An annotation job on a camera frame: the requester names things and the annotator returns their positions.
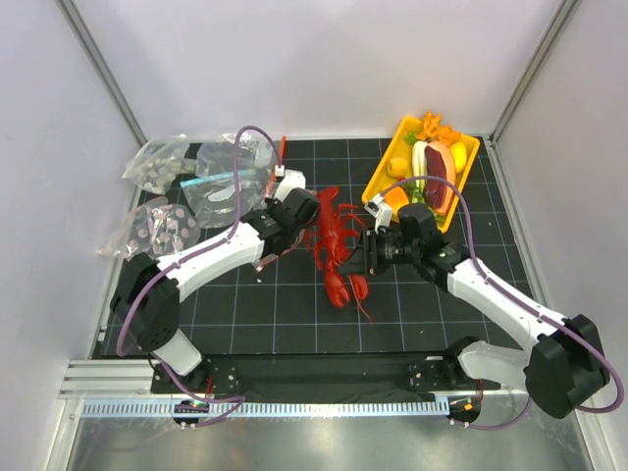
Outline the red toy lobster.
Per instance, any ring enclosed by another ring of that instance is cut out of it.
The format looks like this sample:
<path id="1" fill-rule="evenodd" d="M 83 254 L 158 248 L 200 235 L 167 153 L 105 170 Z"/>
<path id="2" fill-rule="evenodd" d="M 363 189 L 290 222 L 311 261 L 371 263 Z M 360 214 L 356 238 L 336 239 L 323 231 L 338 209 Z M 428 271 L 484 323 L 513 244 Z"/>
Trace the red toy lobster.
<path id="1" fill-rule="evenodd" d="M 345 307 L 354 300 L 357 309 L 369 322 L 373 319 L 363 306 L 369 295 L 369 285 L 364 275 L 342 275 L 340 265 L 351 251 L 347 245 L 349 238 L 359 237 L 359 232 L 350 225 L 354 221 L 360 229 L 364 222 L 354 213 L 356 205 L 336 203 L 340 194 L 337 186 L 315 191 L 320 203 L 317 220 L 303 237 L 305 247 L 311 250 L 316 268 L 322 272 L 324 285 L 330 302 L 337 308 Z"/>

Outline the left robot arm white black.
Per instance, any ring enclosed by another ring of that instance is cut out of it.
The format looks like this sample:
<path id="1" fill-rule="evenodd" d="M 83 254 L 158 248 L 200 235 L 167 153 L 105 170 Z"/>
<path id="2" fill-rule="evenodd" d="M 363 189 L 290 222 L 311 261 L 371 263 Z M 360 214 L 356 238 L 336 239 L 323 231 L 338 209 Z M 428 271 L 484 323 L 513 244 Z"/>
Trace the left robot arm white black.
<path id="1" fill-rule="evenodd" d="M 126 338 L 132 338 L 139 349 L 166 364 L 165 370 L 185 392 L 203 389 L 208 370 L 180 328 L 181 304 L 242 265 L 263 267 L 288 253 L 319 211 L 314 194 L 294 188 L 179 254 L 152 259 L 141 253 L 126 261 L 110 301 L 112 314 L 122 322 L 117 354 L 126 354 Z"/>

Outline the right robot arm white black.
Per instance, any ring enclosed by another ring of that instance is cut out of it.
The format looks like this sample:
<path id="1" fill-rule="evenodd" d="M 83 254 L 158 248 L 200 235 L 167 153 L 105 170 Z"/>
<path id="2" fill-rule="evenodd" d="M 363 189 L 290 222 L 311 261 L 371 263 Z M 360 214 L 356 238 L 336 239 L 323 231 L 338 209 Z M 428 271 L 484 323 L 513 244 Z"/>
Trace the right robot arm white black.
<path id="1" fill-rule="evenodd" d="M 401 207 L 399 223 L 382 199 L 365 206 L 375 225 L 362 232 L 346 275 L 380 275 L 395 265 L 414 268 L 426 282 L 471 305 L 517 344 L 491 345 L 471 337 L 444 354 L 445 382 L 455 389 L 489 380 L 528 394 L 546 414 L 561 419 L 611 379 L 597 326 L 584 315 L 565 317 L 537 303 L 492 272 L 469 248 L 448 242 L 422 203 Z"/>

